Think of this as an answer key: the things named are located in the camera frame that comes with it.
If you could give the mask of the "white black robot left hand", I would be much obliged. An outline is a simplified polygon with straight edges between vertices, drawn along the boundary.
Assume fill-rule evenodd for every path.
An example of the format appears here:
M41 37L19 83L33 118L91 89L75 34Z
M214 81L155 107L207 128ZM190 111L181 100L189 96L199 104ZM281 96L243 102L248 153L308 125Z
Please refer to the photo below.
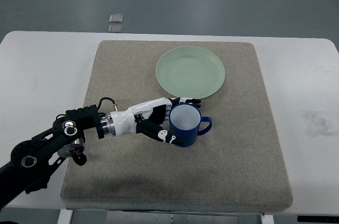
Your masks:
M179 104L188 104L200 108L200 99L175 97L158 98L129 107L125 111L113 111L106 115L107 133L122 136L128 132L142 133L156 141L187 147L188 141L179 132L170 132L162 124L170 118L171 110Z

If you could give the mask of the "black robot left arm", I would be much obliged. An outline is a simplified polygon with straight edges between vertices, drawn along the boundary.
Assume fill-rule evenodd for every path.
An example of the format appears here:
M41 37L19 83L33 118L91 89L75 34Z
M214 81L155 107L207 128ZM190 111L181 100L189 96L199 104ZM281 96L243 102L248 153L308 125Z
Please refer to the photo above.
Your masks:
M96 129L99 138L107 133L100 105L67 110L56 117L52 127L30 140L16 145L10 161L1 167L1 207L5 207L22 192L27 194L46 189L52 174L66 158L77 165L87 161L76 140L84 141L84 131Z

